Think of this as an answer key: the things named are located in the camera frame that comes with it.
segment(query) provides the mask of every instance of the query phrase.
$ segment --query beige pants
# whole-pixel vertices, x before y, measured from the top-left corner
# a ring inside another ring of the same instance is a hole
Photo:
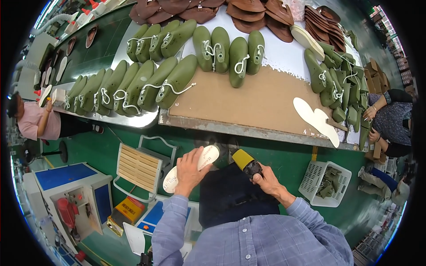
[[[380,178],[375,177],[369,173],[363,173],[361,178],[371,184],[369,186],[364,186],[361,191],[364,191],[368,194],[377,194],[383,197],[385,200],[391,198],[391,190]]]

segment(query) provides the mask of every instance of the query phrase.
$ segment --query red motor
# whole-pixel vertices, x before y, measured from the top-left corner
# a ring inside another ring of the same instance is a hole
[[[67,198],[62,197],[57,202],[58,211],[62,221],[70,228],[75,228],[75,215],[78,214],[77,205],[68,201]]]

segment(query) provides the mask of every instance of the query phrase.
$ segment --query person in blue pants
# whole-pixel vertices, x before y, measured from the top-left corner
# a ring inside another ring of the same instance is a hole
[[[364,167],[358,172],[358,177],[370,183],[368,186],[358,186],[358,190],[368,194],[377,194],[385,200],[392,200],[398,206],[403,206],[410,195],[410,187],[405,182],[405,177],[397,182],[377,168],[365,171]]]

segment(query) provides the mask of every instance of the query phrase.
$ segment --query shirt sleeve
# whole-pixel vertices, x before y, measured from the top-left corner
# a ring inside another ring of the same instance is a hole
[[[385,154],[389,157],[403,157],[411,152],[411,146],[391,142]]]
[[[390,104],[392,102],[400,102],[400,103],[412,103],[413,97],[407,92],[400,89],[391,89],[383,93],[386,98],[386,103]]]
[[[342,232],[324,222],[319,212],[314,211],[302,198],[297,197],[287,209],[288,215],[301,221],[315,238],[338,260],[348,265],[354,264],[354,257]]]
[[[23,123],[21,125],[18,125],[18,128],[19,132],[21,132],[23,137],[37,141],[37,125],[33,125],[31,123]]]
[[[188,198],[172,196],[164,201],[163,211],[151,241],[154,265],[182,266],[184,261],[179,250],[184,245]]]

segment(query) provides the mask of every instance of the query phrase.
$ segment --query blue checkered shirt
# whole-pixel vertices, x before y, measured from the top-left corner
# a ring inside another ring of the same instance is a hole
[[[164,215],[152,237],[154,265],[353,265],[342,232],[302,199],[285,215],[256,215],[205,229],[183,262],[188,198],[164,201]]]

